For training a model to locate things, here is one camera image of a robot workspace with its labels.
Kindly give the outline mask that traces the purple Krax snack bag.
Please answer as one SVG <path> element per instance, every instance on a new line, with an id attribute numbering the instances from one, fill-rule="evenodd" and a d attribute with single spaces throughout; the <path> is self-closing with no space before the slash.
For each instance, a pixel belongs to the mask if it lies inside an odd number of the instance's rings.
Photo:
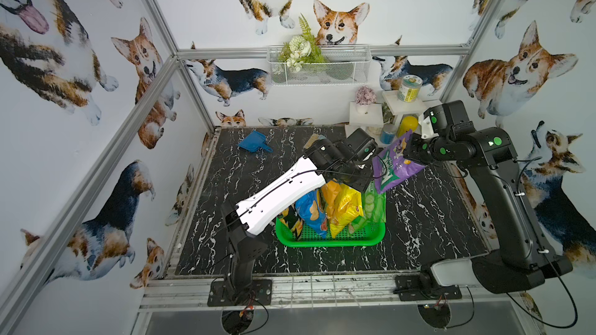
<path id="1" fill-rule="evenodd" d="M 413 132 L 408 130 L 372 159 L 374 185 L 379 194 L 387 192 L 425 169 L 423 164 L 404 156 L 412 134 Z"/>

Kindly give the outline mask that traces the yellow Lays chips bag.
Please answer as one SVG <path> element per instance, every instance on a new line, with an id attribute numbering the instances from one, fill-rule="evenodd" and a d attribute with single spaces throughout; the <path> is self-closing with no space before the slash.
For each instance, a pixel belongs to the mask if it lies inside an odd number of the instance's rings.
<path id="1" fill-rule="evenodd" d="M 336 211 L 329 220 L 329 231 L 335 239 L 346 226 L 358 217 L 363 217 L 363 204 L 361 192 L 352 189 L 346 184 L 340 184 L 341 192 L 335 201 Z"/>

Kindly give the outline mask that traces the green cucumber chips bag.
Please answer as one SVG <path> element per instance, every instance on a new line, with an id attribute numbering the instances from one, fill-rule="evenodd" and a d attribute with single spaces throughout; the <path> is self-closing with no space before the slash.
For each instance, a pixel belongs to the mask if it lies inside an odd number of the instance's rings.
<path id="1" fill-rule="evenodd" d="M 356 217 L 349 224 L 349 235 L 355 236 L 368 226 L 379 226 L 386 222 L 386 196 L 377 192 L 375 181 L 369 183 L 362 193 L 363 217 Z"/>

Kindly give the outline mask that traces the blue Lays chips bag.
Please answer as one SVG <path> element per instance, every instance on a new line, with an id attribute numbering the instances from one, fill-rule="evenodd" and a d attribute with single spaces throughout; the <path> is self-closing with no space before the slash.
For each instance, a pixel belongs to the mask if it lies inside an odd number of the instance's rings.
<path id="1" fill-rule="evenodd" d="M 318 190 L 308 192 L 294 203 L 300 218 L 315 234 L 325 239 L 327 237 L 327 214 L 321 202 Z"/>

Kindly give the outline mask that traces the orange chips bag silver stripe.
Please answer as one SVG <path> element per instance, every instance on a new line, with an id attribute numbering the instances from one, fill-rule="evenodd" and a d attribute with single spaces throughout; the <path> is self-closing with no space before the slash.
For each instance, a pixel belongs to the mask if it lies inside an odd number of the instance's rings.
<path id="1" fill-rule="evenodd" d="M 335 181 L 329 181 L 320 188 L 321 198 L 324 203 L 324 212 L 328 219 L 331 219 L 336 211 L 335 201 L 341 192 L 340 184 Z"/>

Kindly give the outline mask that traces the black Lays chips bag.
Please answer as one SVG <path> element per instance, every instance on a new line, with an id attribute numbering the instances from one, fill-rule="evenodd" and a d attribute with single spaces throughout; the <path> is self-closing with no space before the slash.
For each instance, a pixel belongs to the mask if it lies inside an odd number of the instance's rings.
<path id="1" fill-rule="evenodd" d="M 304 220 L 300 217 L 294 206 L 289 206 L 282 211 L 277 219 L 291 232 L 294 240 L 301 238 L 304 230 Z"/>

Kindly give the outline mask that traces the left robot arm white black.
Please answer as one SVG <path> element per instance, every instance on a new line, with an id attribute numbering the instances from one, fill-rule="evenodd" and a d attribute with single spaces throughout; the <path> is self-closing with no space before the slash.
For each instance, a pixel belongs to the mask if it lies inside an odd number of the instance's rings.
<path id="1" fill-rule="evenodd" d="M 361 129 L 341 141 L 319 139 L 289 170 L 260 192 L 235 205 L 225 202 L 221 213 L 230 268 L 222 281 L 212 282 L 207 305 L 269 305 L 272 280 L 253 278 L 255 259 L 268 248 L 260 233 L 282 211 L 330 180 L 364 191 L 373 178 L 371 159 L 377 148 L 376 141 Z"/>

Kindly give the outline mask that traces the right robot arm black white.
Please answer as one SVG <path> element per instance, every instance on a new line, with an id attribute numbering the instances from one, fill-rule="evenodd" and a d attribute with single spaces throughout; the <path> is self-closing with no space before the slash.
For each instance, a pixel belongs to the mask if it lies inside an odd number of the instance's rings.
<path id="1" fill-rule="evenodd" d="M 457 100 L 431 107 L 418 118 L 421 133 L 409 139 L 404 158 L 430 166 L 454 161 L 481 191 L 499 248 L 475 257 L 438 261 L 423 273 L 437 287 L 481 285 L 493 294 L 516 293 L 572 272 L 540 229 L 521 184 L 521 169 L 505 130 L 477 130 Z"/>

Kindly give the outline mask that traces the green plastic basket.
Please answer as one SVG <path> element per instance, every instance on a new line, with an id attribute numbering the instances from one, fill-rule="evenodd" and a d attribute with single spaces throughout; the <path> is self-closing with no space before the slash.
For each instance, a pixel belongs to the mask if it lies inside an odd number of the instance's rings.
<path id="1" fill-rule="evenodd" d="M 385 233 L 385 223 L 374 223 L 364 226 L 353 235 L 345 228 L 335 239 L 331 238 L 330 234 L 327 234 L 327 238 L 321 238 L 313 228 L 305 225 L 300 239 L 297 240 L 280 219 L 276 220 L 276 236 L 280 243 L 289 248 L 372 247 L 383 240 Z"/>

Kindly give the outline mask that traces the blue glitter can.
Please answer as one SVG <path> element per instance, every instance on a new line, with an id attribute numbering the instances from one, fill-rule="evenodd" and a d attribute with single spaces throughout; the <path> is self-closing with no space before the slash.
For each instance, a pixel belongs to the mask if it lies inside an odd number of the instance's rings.
<path id="1" fill-rule="evenodd" d="M 390 145 L 394 141 L 396 134 L 397 127 L 394 124 L 385 124 L 380 134 L 380 143 L 383 145 Z"/>

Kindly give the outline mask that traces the white tiered display shelf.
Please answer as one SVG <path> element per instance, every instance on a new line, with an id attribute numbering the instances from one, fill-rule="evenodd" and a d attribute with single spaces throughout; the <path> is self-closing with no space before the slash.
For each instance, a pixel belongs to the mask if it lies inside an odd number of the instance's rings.
<path id="1" fill-rule="evenodd" d="M 359 108 L 356 102 L 350 103 L 349 123 L 345 126 L 345 136 L 350 136 L 358 128 L 362 128 L 375 139 L 379 147 L 386 147 L 380 140 L 383 127 L 387 124 L 399 127 L 405 116 L 420 116 L 428 108 L 440 105 L 440 100 L 423 101 L 416 99 L 414 102 L 402 102 L 397 97 L 397 92 L 382 92 L 377 103 L 364 108 Z"/>

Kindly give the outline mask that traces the light blue hand brush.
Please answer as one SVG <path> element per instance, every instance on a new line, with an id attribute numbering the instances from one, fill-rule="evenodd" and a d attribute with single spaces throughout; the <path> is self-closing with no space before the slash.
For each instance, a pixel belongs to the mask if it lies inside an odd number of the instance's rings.
<path id="1" fill-rule="evenodd" d="M 326 136 L 321 135 L 319 133 L 313 133 L 310 138 L 308 139 L 308 141 L 306 142 L 306 144 L 304 144 L 304 150 L 309 149 L 310 147 L 312 147 L 312 145 L 319 140 L 322 139 L 326 139 Z"/>

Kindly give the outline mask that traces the pink flower in white pot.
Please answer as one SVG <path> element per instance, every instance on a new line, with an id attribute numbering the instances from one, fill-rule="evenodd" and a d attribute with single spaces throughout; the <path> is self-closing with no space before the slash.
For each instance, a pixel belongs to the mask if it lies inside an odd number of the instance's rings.
<path id="1" fill-rule="evenodd" d="M 356 111 L 359 114 L 366 114 L 370 105 L 377 101 L 377 93 L 368 86 L 361 86 L 355 93 Z"/>

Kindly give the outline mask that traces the blue plastic dustpan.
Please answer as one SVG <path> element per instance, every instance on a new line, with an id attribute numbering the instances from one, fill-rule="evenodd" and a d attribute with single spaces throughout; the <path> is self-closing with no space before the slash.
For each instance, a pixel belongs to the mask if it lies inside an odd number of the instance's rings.
<path id="1" fill-rule="evenodd" d="M 241 140 L 238 143 L 238 146 L 244 150 L 247 150 L 251 153 L 255 153 L 258 150 L 262 149 L 266 152 L 273 152 L 273 149 L 267 144 L 267 138 L 263 133 L 259 133 L 258 131 L 252 131 L 245 139 Z"/>

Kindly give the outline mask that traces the green and white artificial plant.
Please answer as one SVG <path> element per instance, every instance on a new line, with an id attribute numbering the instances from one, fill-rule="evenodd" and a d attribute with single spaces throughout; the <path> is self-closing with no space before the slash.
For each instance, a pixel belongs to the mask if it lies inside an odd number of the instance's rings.
<path id="1" fill-rule="evenodd" d="M 299 16 L 299 25 L 301 34 L 284 43 L 278 58 L 279 63 L 294 73 L 305 70 L 307 66 L 327 63 L 303 14 Z"/>

